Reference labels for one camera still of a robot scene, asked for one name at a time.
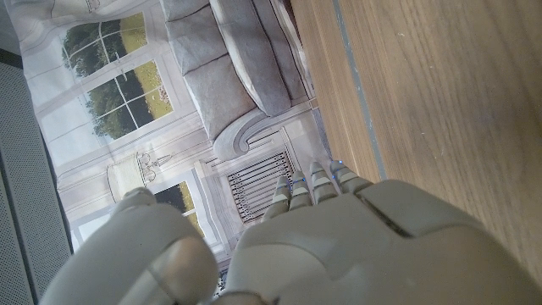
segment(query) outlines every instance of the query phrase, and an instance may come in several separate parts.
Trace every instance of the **sofa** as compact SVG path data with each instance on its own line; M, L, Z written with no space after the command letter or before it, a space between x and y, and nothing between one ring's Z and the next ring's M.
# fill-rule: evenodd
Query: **sofa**
M221 160L248 151L266 119L307 100L270 0L161 0L169 44Z

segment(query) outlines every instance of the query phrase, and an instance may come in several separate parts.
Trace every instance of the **window frame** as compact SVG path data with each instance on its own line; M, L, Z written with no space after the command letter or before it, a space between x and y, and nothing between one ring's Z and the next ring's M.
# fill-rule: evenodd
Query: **window frame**
M138 48L132 53L126 54L120 58L120 60L106 64L98 71L85 78L77 79L74 87L64 91L58 98L54 98L40 106L36 110L36 117L41 125L41 119L43 117L64 104L69 103L77 97L84 95L86 92L122 75L124 71L132 70L151 60L153 60L157 66L158 73L162 79L162 86L168 94L173 111L163 117L155 119L153 122L137 128L119 139L109 142L107 145L102 145L92 152L86 153L68 162L55 164L59 173L75 169L82 164L87 164L92 160L109 155L123 147L133 145L135 142L148 141L147 137L154 133L154 131L161 130L162 128L166 128L166 130L174 128L180 123L179 121L181 118L196 111L190 93L182 80L182 74L175 61L173 51L171 50L169 43L161 38L163 33L160 33L160 31L165 32L165 25L161 23L161 20L157 19L156 16L153 16L157 13L153 12L153 10L158 8L160 7L152 7L142 11L145 20L147 39L147 44L145 46ZM45 138L45 140L46 143L50 142L50 139Z

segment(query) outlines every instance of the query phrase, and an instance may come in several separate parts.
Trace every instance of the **green trees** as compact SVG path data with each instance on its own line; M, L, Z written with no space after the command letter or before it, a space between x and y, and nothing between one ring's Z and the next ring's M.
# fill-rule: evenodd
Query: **green trees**
M64 65L84 78L100 68L122 58L127 54L120 34L121 20L77 25L66 32L63 40ZM118 139L153 120L145 103L124 101L144 94L140 81L133 71L118 76L86 95L86 107L92 115L94 132L98 136L111 136Z

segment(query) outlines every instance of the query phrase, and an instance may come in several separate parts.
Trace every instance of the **gray fabric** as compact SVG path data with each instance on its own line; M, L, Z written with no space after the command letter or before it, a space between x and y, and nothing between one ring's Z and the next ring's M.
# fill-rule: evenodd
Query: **gray fabric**
M185 82L211 140L256 107L228 55L187 73Z
M241 137L249 127L265 118L267 115L262 110L254 108L226 127L213 144L217 158L227 161L244 155L248 144L241 143Z
M280 74L282 75L282 80L286 85L290 99L295 100L305 97L307 93L305 92L301 75L291 53L290 44L280 27L271 2L269 0L253 0L253 2L263 29L268 35L269 42L271 42L271 47L273 47L274 57L279 65Z
M166 22L166 28L182 75L228 52L209 6L183 19Z
M211 0L218 27L246 90L267 115L291 107L271 44L251 0Z
M194 14L209 4L209 0L160 0L166 21L173 21Z

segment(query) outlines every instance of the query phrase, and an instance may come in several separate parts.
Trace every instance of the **wooden table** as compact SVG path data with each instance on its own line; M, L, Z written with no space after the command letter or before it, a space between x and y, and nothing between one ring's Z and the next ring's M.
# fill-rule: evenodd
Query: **wooden table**
M334 158L480 219L542 284L542 2L291 1Z

